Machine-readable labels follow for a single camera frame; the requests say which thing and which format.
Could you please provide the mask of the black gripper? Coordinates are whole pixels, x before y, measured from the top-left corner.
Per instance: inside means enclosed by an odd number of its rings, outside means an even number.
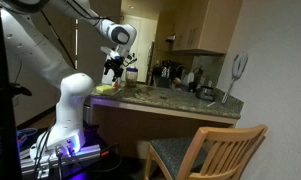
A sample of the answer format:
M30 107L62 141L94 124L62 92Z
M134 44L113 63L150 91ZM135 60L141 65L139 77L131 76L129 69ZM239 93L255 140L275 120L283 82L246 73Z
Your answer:
M116 82L119 76L122 75L123 67L127 67L137 61L135 54L128 54L124 57L117 51L106 46L102 46L100 50L107 55L106 62L104 64L104 75L107 75L109 70L114 72L112 82Z

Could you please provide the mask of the robot base metal plate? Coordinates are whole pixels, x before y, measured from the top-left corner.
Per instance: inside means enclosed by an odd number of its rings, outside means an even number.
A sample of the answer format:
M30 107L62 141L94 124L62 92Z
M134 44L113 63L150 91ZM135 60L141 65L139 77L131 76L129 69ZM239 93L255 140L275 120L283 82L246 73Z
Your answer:
M52 150L43 152L36 145L20 153L21 171L24 176L34 175L37 179L51 177L50 170L62 170L64 175L71 175L96 162L101 157L99 145L86 146L78 152L57 145Z

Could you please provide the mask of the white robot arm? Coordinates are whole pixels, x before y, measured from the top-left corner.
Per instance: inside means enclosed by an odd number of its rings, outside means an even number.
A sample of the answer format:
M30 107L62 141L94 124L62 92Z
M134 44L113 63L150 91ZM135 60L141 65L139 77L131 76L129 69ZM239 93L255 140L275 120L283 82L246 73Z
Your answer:
M103 37L116 44L115 50L104 51L114 60L129 55L137 31L129 24L117 24L98 15L89 0L0 0L0 13L6 52L36 71L61 91L56 105L56 123L45 135L40 135L30 150L32 159L52 154L57 146L69 155L82 150L85 144L83 110L94 82L87 74L70 67L62 54L36 29L30 15L52 6L75 19L92 25Z

